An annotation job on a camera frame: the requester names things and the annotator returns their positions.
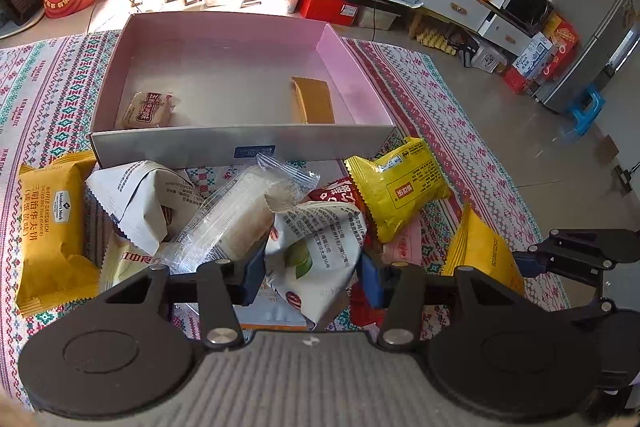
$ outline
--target gray ribbed surface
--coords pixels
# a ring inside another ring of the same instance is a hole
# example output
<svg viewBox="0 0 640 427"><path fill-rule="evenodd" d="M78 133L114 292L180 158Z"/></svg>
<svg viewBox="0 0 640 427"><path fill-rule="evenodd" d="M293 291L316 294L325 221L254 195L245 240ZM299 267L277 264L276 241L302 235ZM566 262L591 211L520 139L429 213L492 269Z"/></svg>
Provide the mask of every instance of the gray ribbed surface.
<svg viewBox="0 0 640 427"><path fill-rule="evenodd" d="M319 339L319 343L309 342L311 337ZM39 419L47 427L92 424L48 413ZM238 351L211 353L180 393L154 409L99 424L100 427L502 425L459 409L430 386L411 357L376 349L364 333L272 331L259 331L248 346ZM580 424L574 419L571 423L563 421L562 425Z"/></svg>

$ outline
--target blue plastic stool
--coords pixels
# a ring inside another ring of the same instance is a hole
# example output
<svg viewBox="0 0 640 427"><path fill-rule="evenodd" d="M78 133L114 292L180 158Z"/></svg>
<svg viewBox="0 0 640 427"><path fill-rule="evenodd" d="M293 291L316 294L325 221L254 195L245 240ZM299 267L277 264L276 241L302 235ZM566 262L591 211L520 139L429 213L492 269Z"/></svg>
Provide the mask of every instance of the blue plastic stool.
<svg viewBox="0 0 640 427"><path fill-rule="evenodd" d="M584 98L586 95L589 95L591 100L584 107ZM606 100L602 97L602 95L596 90L596 87L591 84L591 86L587 87L587 89L578 97L574 105L569 108L569 114L573 115L577 123L575 127L572 129L571 134L575 136L584 136L587 134L589 127L593 121L600 114L602 108L604 107Z"/></svg>

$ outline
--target white wall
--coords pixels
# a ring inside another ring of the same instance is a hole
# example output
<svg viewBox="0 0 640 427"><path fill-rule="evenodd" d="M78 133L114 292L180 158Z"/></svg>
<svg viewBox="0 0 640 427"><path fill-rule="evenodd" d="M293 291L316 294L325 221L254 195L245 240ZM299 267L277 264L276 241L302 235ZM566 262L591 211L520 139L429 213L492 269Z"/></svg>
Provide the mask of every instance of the white wall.
<svg viewBox="0 0 640 427"><path fill-rule="evenodd" d="M602 91L607 101L596 120L596 125L606 136L612 137L620 154L618 161L623 169L640 162L640 46L637 46L611 82ZM640 196L640 172L636 172L631 186Z"/></svg>

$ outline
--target drawer handle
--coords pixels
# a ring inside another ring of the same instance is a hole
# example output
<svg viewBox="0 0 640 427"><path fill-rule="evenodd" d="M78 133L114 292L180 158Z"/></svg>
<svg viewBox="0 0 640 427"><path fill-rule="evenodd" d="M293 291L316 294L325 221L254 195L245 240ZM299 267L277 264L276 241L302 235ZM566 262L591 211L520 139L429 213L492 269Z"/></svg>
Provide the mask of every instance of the drawer handle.
<svg viewBox="0 0 640 427"><path fill-rule="evenodd" d="M462 6L460 6L460 5L458 5L458 4L454 3L454 2L452 2L452 3L451 3L451 7L452 7L456 12L461 13L462 15L466 15L466 10L465 10Z"/></svg>

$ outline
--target tiled floor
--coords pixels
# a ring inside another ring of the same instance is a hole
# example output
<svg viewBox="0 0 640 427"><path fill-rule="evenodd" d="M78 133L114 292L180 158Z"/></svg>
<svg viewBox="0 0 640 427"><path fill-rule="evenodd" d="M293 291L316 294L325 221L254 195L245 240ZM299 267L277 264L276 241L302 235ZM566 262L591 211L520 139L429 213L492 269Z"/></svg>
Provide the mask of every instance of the tiled floor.
<svg viewBox="0 0 640 427"><path fill-rule="evenodd" d="M177 2L165 9L179 9ZM192 4L186 9L201 9ZM44 19L33 28L0 41L0 47L57 36L120 29L131 8L127 0L100 0L72 16ZM260 11L260 6L247 10ZM371 39L372 30L338 26L342 35ZM562 120L533 99L514 95L499 76L465 69L456 57L425 48L404 30L377 31L375 40L428 54L460 101L479 134L511 175L546 235L550 229L640 229L640 209L634 196L622 198L611 177L611 165L594 158L596 137L567 143L559 132ZM567 281L572 305L585 304L593 291Z"/></svg>

